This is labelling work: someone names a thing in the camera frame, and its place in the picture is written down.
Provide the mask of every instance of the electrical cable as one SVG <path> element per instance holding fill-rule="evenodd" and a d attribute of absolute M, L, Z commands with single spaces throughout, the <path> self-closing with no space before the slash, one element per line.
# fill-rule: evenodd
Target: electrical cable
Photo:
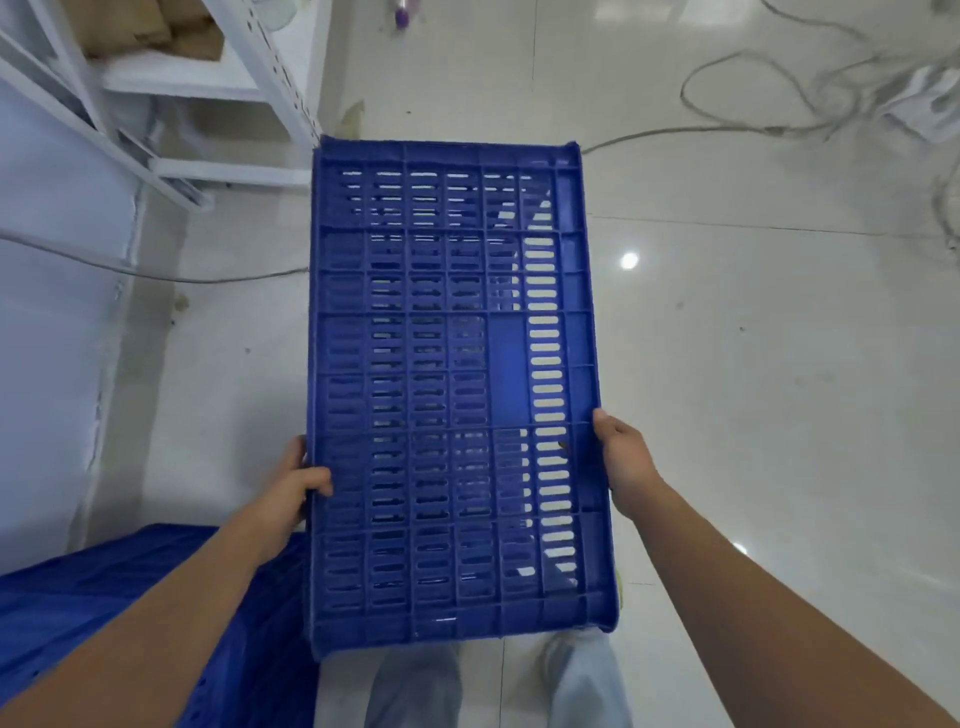
<path fill-rule="evenodd" d="M 590 155 L 598 150 L 611 147 L 614 144 L 621 144 L 627 141 L 633 141 L 635 139 L 643 139 L 651 136 L 661 136 L 667 134 L 679 134 L 679 133 L 710 133 L 710 132 L 723 132 L 723 133 L 755 133 L 761 136 L 769 136 L 774 138 L 802 138 L 809 135 L 820 134 L 824 135 L 824 138 L 829 138 L 831 135 L 845 127 L 847 124 L 853 121 L 858 115 L 863 111 L 863 91 L 866 88 L 866 85 L 859 84 L 852 79 L 848 78 L 845 74 L 848 71 L 851 71 L 855 68 L 860 68 L 866 65 L 885 65 L 888 63 L 909 63 L 916 62 L 916 59 L 911 59 L 906 56 L 897 56 L 889 53 L 881 53 L 874 49 L 874 42 L 870 39 L 867 34 L 863 31 L 855 28 L 852 25 L 847 25 L 846 23 L 834 22 L 832 20 L 819 20 L 816 18 L 807 18 L 801 17 L 799 15 L 794 15 L 789 12 L 785 12 L 774 6 L 769 0 L 758 0 L 760 5 L 762 5 L 767 11 L 782 17 L 791 22 L 799 23 L 801 25 L 810 26 L 813 28 L 829 28 L 835 31 L 838 31 L 845 36 L 855 40 L 858 43 L 862 43 L 867 46 L 871 55 L 861 61 L 856 61 L 848 65 L 842 66 L 840 68 L 833 69 L 826 73 L 820 74 L 817 79 L 815 79 L 814 86 L 812 90 L 817 95 L 823 95 L 823 92 L 826 88 L 831 86 L 836 86 L 848 94 L 848 103 L 847 108 L 843 113 L 840 114 L 831 114 L 820 105 L 818 105 L 811 94 L 807 92 L 804 88 L 804 85 L 800 80 L 779 62 L 775 61 L 770 56 L 767 56 L 764 53 L 751 50 L 741 50 L 734 53 L 730 53 L 723 58 L 716 59 L 715 61 L 708 61 L 703 63 L 687 74 L 684 82 L 680 86 L 680 101 L 685 108 L 689 109 L 698 116 L 707 119 L 708 121 L 714 122 L 710 125 L 690 125 L 690 126 L 679 126 L 679 127 L 663 127 L 660 129 L 648 129 L 643 132 L 629 133 L 624 134 L 623 136 L 618 136 L 614 139 L 608 139 L 607 141 L 602 141 L 592 146 L 587 147 L 581 151 L 582 156 Z M 774 72 L 784 78 L 796 91 L 800 100 L 804 103 L 806 109 L 819 121 L 816 121 L 812 124 L 806 124 L 801 126 L 788 125 L 788 124 L 777 124 L 777 125 L 767 125 L 759 126 L 751 124 L 747 121 L 740 119 L 730 119 L 719 114 L 715 114 L 712 111 L 708 111 L 694 102 L 692 102 L 687 93 L 687 86 L 689 83 L 700 73 L 706 71 L 708 68 L 713 68 L 730 61 L 735 61 L 738 59 L 752 61 L 766 65 L 771 68 Z M 940 225 L 943 230 L 944 236 L 947 239 L 948 247 L 951 250 L 956 250 L 958 244 L 960 244 L 960 232 L 953 227 L 952 223 L 949 220 L 947 214 L 947 192 L 950 185 L 953 183 L 954 179 L 957 176 L 958 171 L 960 171 L 960 157 L 954 162 L 953 167 L 949 175 L 943 180 L 938 180 L 934 183 L 934 192 L 932 197 L 932 207 L 934 217 L 937 223 Z M 172 283 L 191 283 L 191 284 L 216 284 L 216 283 L 235 283 L 248 280 L 264 280 L 264 279 L 274 279 L 274 278 L 283 278 L 286 276 L 295 276 L 303 273 L 309 272 L 308 266 L 303 266 L 299 268 L 291 268 L 284 271 L 274 271 L 272 273 L 259 274 L 254 276 L 237 276 L 230 278 L 216 278 L 216 279 L 193 279 L 193 278 L 180 278 L 173 276 L 166 276 L 160 273 L 154 273 L 148 270 L 144 270 L 140 267 L 128 267 L 115 265 L 112 263 L 97 261 L 92 259 L 89 255 L 81 255 L 79 253 L 70 252 L 65 250 L 62 247 L 57 246 L 56 244 L 41 240 L 36 237 L 29 235 L 23 235 L 21 233 L 5 231 L 0 229 L 0 239 L 7 240 L 12 243 L 17 243 L 19 245 L 26 246 L 27 248 L 32 248 L 34 250 L 43 251 L 46 253 L 51 253 L 53 255 L 59 255 L 60 257 L 67 258 L 69 260 L 76 261 L 78 263 L 83 263 L 85 265 L 93 266 L 94 268 L 100 268 L 102 270 L 111 271 L 112 273 L 117 273 L 124 276 L 133 276 L 135 278 L 143 278 L 150 280 L 162 280 Z"/>
<path fill-rule="evenodd" d="M 25 248 L 30 248 L 35 251 L 43 251 L 45 253 L 50 253 L 53 255 L 58 255 L 59 257 L 66 258 L 67 260 L 73 260 L 77 263 L 82 263 L 83 265 L 89 265 L 93 268 L 99 268 L 104 271 L 110 271 L 112 273 L 119 273 L 122 276 L 133 276 L 134 278 L 148 279 L 148 280 L 162 280 L 168 283 L 193 283 L 196 285 L 205 285 L 213 283 L 239 283 L 245 280 L 264 280 L 264 279 L 275 279 L 283 278 L 285 276 L 295 276 L 301 273 L 308 273 L 310 271 L 309 267 L 303 266 L 302 268 L 290 268 L 285 271 L 274 271 L 273 273 L 263 273 L 255 276 L 236 276 L 232 278 L 217 278 L 217 279 L 192 279 L 192 278 L 180 278 L 177 276 L 166 276 L 161 273 L 154 273 L 150 270 L 144 268 L 132 268 L 123 265 L 116 265 L 114 263 L 105 262 L 103 260 L 96 260 L 91 257 L 89 254 L 80 255 L 73 253 L 64 248 L 60 248 L 53 243 L 49 243 L 46 240 L 34 237 L 32 235 L 25 235 L 21 232 L 8 231 L 0 228 L 0 239 L 7 240 L 18 245 L 22 245 Z"/>

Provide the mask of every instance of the forearm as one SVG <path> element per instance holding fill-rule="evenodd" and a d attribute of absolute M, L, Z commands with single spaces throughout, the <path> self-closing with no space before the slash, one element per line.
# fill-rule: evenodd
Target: forearm
<path fill-rule="evenodd" d="M 632 518 L 737 728 L 956 722 L 910 681 L 737 551 L 662 480 Z"/>
<path fill-rule="evenodd" d="M 170 726 L 243 599 L 262 550 L 234 519 L 0 711 L 8 726 Z"/>

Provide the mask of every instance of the shelf post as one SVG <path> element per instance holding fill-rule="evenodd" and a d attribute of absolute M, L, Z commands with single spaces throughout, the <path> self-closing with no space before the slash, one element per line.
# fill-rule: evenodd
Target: shelf post
<path fill-rule="evenodd" d="M 60 0 L 30 0 L 30 7 L 53 46 L 54 53 L 60 59 L 66 81 L 84 105 L 86 115 L 90 117 L 98 132 L 116 143 L 117 130 L 110 118 L 100 80 L 90 70 L 84 51 L 73 36 Z"/>
<path fill-rule="evenodd" d="M 293 77 L 250 0 L 204 0 L 227 43 L 247 67 L 264 99 L 294 143 L 310 152 L 320 145 L 320 124 L 293 83 Z"/>

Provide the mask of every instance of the leg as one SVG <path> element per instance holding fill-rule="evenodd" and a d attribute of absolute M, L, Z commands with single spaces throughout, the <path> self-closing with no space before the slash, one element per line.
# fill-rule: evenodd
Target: leg
<path fill-rule="evenodd" d="M 364 728 L 456 728 L 463 697 L 453 643 L 394 647 L 373 679 Z"/>
<path fill-rule="evenodd" d="M 549 728 L 632 728 L 623 678 L 599 629 L 556 635 L 543 650 Z"/>

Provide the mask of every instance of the blue plastic crate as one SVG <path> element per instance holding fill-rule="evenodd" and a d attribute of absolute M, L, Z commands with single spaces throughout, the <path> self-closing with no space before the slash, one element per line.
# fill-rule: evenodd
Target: blue plastic crate
<path fill-rule="evenodd" d="M 318 659 L 614 628 L 576 144 L 325 137 L 309 386 Z"/>
<path fill-rule="evenodd" d="M 0 705 L 197 550 L 216 529 L 153 525 L 0 577 Z M 313 725 L 319 669 L 303 639 L 305 539 L 253 578 L 179 726 Z"/>

